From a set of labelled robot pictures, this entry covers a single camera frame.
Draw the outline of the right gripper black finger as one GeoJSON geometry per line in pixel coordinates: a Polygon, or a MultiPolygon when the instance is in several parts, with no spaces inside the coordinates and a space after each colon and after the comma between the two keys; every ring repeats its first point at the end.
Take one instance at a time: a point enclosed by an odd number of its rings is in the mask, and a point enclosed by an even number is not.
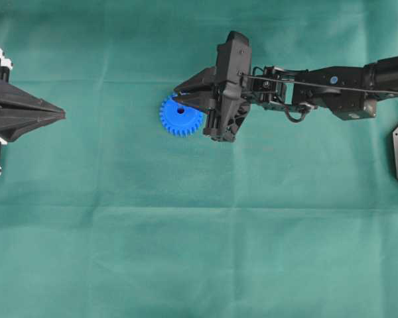
{"type": "Polygon", "coordinates": [[[216,100],[211,93],[189,93],[176,95],[173,99],[184,106],[209,114],[216,109],[216,100]]]}
{"type": "Polygon", "coordinates": [[[182,95],[201,91],[213,93],[215,90],[215,76],[215,66],[204,68],[201,72],[176,86],[174,92],[182,95]]]}

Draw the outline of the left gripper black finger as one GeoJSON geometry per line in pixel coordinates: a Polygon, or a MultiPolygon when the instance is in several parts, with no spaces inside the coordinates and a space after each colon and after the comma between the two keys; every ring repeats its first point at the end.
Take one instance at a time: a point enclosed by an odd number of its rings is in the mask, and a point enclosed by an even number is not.
{"type": "Polygon", "coordinates": [[[7,142],[14,142],[26,133],[65,118],[65,113],[0,109],[0,137],[7,142]]]}
{"type": "Polygon", "coordinates": [[[0,80],[0,106],[3,105],[15,109],[65,113],[63,109],[41,98],[37,98],[10,83],[0,80]]]}

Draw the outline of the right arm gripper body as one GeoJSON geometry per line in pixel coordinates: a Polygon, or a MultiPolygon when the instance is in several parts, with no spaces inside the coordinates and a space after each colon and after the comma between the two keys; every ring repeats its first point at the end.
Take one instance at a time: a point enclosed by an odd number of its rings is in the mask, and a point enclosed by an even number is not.
{"type": "Polygon", "coordinates": [[[240,32],[231,31],[226,42],[218,45],[217,52],[216,106],[208,113],[204,135],[216,142],[234,142],[250,111],[250,103],[242,97],[247,88],[243,76],[251,70],[249,39],[240,32]]]}

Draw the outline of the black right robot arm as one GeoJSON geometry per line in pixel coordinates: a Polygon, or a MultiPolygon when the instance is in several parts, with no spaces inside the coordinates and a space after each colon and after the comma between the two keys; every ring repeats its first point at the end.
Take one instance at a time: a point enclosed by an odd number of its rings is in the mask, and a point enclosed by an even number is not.
{"type": "Polygon", "coordinates": [[[363,67],[332,66],[317,70],[251,65],[244,34],[231,31],[217,47],[215,66],[176,86],[175,101],[206,114],[204,135],[234,142],[252,105],[283,112],[299,123],[319,107],[348,121],[376,116],[377,103],[398,97],[398,56],[363,67]]]}

